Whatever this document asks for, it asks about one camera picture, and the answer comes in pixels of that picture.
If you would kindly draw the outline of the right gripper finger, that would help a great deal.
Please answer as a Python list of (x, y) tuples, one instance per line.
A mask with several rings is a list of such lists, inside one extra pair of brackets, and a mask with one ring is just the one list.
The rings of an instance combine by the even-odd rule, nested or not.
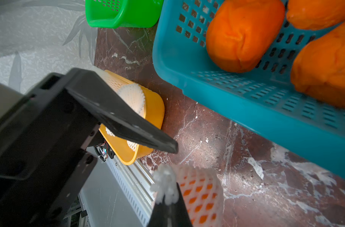
[(179, 199), (176, 203), (166, 205), (164, 203), (156, 204), (152, 210), (152, 214), (147, 227), (192, 227), (183, 195), (179, 184), (177, 189)]

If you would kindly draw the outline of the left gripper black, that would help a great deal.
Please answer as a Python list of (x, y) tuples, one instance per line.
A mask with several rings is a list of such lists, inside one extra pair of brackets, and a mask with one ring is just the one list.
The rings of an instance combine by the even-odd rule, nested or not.
[(0, 227), (58, 227), (93, 171), (93, 72), (52, 73), (0, 119)]

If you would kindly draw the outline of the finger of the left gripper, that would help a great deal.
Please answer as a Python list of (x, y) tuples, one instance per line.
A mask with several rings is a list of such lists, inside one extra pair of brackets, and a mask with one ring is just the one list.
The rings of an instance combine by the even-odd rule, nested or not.
[(63, 78), (68, 93), (117, 137), (178, 153), (177, 141), (134, 112), (96, 72), (73, 68)]

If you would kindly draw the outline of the netted orange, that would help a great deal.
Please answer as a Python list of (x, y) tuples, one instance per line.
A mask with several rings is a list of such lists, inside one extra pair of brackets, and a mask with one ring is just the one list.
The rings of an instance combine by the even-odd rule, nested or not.
[(297, 29), (328, 28), (345, 21), (345, 1), (289, 1), (286, 18)]
[(224, 191), (212, 168), (173, 165), (176, 180), (194, 227), (223, 225)]

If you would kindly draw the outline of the yellow plastic tray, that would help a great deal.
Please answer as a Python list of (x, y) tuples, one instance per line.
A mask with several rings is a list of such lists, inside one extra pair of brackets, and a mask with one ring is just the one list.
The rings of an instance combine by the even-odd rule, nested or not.
[(168, 147), (171, 138), (160, 130), (165, 115), (162, 98), (110, 71), (93, 70), (102, 94), (112, 99), (101, 101), (97, 108), (99, 131), (119, 160), (131, 165), (154, 149)]

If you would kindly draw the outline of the green plastic basket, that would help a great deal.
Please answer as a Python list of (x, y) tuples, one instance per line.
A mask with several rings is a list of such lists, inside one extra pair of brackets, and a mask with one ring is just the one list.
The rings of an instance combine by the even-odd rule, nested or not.
[(160, 15), (163, 0), (87, 0), (85, 12), (91, 27), (150, 28)]

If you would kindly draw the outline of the teal plastic basket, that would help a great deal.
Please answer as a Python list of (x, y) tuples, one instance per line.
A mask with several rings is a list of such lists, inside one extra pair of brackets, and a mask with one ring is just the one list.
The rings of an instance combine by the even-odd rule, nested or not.
[(345, 179), (345, 109), (295, 90), (293, 61), (330, 29), (300, 30), (285, 21), (257, 66), (235, 74), (206, 51), (206, 31), (221, 1), (165, 1), (153, 46), (160, 78), (184, 95)]

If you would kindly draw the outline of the aluminium front rail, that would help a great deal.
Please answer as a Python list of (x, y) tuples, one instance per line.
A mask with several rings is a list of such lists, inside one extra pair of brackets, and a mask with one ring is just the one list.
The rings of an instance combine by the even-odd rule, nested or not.
[(89, 227), (145, 227), (154, 201), (152, 175), (140, 161), (98, 160), (79, 198)]

